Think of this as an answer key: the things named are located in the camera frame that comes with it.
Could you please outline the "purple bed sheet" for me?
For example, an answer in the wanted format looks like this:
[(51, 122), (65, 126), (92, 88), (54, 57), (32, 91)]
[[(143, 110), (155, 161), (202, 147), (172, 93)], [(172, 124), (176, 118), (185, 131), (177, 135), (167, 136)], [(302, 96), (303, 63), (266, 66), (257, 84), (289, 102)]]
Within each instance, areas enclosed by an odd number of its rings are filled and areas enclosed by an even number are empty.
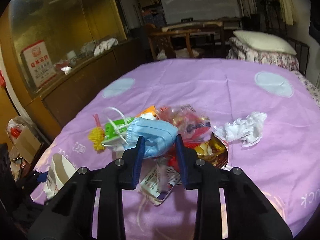
[(111, 162), (114, 154), (95, 152), (88, 139), (95, 114), (105, 123), (150, 106), (183, 105), (215, 126), (252, 112), (267, 114), (255, 146), (229, 145), (229, 165), (243, 169), (297, 235), (319, 205), (319, 108), (296, 74), (277, 66), (223, 59), (141, 65), (99, 89), (54, 139), (36, 169), (46, 172), (56, 153), (77, 168), (96, 170)]

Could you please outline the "white cloth in cabinet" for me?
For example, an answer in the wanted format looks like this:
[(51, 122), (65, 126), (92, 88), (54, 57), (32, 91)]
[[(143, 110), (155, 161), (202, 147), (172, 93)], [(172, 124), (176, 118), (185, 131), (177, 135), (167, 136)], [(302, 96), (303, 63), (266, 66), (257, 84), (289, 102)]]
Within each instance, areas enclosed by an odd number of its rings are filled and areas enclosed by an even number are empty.
[(110, 50), (112, 47), (117, 46), (118, 45), (118, 40), (114, 37), (106, 40), (106, 41), (102, 41), (99, 43), (98, 46), (96, 46), (95, 50), (94, 50), (94, 56), (98, 56), (100, 54), (102, 54), (103, 52)]

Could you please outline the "wooden chair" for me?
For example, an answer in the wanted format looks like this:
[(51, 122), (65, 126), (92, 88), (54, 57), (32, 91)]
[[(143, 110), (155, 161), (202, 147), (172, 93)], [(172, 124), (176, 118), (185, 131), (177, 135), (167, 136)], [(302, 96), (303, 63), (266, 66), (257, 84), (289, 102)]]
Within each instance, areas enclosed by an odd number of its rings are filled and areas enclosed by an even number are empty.
[(191, 35), (199, 32), (200, 29), (160, 31), (151, 28), (147, 30), (153, 60), (201, 57), (204, 53), (203, 49), (193, 49), (190, 42)]

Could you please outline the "yellow tassel ornament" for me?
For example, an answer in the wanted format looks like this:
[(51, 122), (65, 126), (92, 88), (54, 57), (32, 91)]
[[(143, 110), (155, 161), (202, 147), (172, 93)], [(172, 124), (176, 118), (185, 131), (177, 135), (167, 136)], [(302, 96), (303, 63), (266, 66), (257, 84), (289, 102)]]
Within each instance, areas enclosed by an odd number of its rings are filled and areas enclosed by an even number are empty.
[(94, 114), (93, 118), (95, 120), (95, 128), (90, 131), (88, 139), (92, 142), (94, 150), (97, 153), (101, 153), (105, 150), (105, 147), (102, 145), (105, 138), (105, 131), (102, 128), (99, 116)]

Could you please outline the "white pillow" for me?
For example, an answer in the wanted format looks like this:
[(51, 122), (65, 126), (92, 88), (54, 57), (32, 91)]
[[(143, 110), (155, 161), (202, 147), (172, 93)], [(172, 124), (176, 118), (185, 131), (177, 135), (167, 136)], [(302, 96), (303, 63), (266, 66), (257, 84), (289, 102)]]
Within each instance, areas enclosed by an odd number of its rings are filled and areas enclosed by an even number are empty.
[(239, 41), (257, 51), (297, 55), (297, 52), (289, 42), (276, 35), (247, 30), (236, 30), (233, 31), (233, 34)]

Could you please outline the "floral folded quilt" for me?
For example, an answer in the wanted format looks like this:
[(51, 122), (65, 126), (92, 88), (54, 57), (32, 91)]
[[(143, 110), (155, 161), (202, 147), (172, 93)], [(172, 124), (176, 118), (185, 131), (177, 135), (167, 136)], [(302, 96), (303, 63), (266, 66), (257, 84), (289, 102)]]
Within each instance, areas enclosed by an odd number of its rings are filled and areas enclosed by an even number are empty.
[(227, 59), (269, 64), (287, 69), (288, 71), (299, 71), (298, 59), (293, 55), (278, 52), (257, 51), (250, 48), (245, 43), (242, 43), (237, 37), (231, 37), (229, 39), (229, 44), (231, 48)]

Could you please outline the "gold foil wrapper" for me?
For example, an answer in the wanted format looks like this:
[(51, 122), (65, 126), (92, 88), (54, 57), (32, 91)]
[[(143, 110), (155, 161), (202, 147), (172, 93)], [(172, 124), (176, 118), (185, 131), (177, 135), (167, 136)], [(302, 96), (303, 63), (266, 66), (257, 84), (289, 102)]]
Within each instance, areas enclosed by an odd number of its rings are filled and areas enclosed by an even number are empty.
[(208, 141), (200, 143), (194, 150), (200, 159), (211, 163), (216, 168), (223, 168), (228, 163), (228, 144), (214, 133)]

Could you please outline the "blue face mask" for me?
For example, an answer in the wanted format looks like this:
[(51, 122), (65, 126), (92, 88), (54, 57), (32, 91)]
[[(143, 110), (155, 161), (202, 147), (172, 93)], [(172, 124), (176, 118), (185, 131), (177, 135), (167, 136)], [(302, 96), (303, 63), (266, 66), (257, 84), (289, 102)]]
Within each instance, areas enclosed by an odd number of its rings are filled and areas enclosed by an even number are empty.
[(135, 118), (127, 128), (125, 149), (134, 148), (138, 138), (145, 140), (144, 159), (157, 158), (165, 154), (174, 144), (178, 128), (163, 120)]

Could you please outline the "red snack wrapper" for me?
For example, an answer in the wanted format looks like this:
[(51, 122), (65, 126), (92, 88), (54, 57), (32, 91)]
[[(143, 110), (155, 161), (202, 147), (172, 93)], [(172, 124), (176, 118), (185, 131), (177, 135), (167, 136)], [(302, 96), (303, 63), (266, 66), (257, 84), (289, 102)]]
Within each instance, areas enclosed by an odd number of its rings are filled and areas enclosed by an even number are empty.
[(177, 127), (178, 134), (186, 142), (201, 141), (211, 132), (210, 119), (191, 105), (163, 106), (157, 110), (157, 118)]

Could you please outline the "medicine box leaflet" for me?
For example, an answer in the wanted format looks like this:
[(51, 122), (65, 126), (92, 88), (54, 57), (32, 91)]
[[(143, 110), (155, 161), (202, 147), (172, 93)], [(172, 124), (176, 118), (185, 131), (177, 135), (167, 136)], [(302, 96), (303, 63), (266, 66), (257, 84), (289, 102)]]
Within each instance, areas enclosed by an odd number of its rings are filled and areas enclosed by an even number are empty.
[(161, 205), (176, 185), (181, 184), (181, 176), (167, 160), (159, 159), (156, 165), (140, 182), (140, 193), (154, 206)]

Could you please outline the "wooden glass cabinet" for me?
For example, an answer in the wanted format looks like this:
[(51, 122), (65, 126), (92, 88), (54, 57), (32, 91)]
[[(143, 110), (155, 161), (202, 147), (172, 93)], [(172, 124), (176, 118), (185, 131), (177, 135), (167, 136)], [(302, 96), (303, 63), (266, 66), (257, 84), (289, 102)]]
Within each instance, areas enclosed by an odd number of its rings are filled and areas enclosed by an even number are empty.
[[(112, 37), (118, 45), (94, 56)], [(39, 40), (56, 77), (36, 88), (22, 50)], [(141, 45), (127, 37), (115, 0), (11, 0), (1, 16), (5, 70), (27, 115), (49, 139), (99, 91), (142, 63)]]

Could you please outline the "white paper cup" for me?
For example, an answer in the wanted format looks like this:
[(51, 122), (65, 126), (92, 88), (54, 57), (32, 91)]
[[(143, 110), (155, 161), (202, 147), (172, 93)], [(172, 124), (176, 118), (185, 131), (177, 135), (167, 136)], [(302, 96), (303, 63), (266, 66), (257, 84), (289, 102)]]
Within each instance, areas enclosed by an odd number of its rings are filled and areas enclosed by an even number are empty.
[(43, 186), (47, 199), (52, 199), (75, 172), (75, 167), (67, 158), (58, 153), (54, 154)]

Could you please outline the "white tissue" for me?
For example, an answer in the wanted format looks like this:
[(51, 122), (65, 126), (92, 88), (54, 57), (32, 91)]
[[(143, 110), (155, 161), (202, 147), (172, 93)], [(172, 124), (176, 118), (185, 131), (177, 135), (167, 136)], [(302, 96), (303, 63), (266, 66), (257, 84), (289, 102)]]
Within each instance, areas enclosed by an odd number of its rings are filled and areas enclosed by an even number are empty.
[(242, 147), (252, 147), (261, 140), (266, 119), (266, 113), (252, 112), (244, 119), (238, 118), (222, 126), (214, 126), (213, 131), (227, 143), (241, 141)]

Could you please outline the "white red labelled box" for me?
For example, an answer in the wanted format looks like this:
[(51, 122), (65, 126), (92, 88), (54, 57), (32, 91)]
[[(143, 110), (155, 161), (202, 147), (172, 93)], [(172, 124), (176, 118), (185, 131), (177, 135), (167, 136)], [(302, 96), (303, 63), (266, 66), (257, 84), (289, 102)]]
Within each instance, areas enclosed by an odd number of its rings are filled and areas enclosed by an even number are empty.
[(41, 88), (56, 77), (44, 40), (39, 40), (22, 50), (31, 78), (36, 88)]

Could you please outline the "green carton box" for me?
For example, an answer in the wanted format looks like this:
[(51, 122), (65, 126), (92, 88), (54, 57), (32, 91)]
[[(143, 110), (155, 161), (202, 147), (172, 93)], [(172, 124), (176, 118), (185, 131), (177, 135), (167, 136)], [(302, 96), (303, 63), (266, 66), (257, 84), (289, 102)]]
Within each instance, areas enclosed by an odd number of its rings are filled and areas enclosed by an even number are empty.
[(101, 144), (108, 148), (128, 145), (126, 140), (127, 129), (134, 119), (124, 118), (114, 121), (108, 119), (105, 125), (105, 137)]

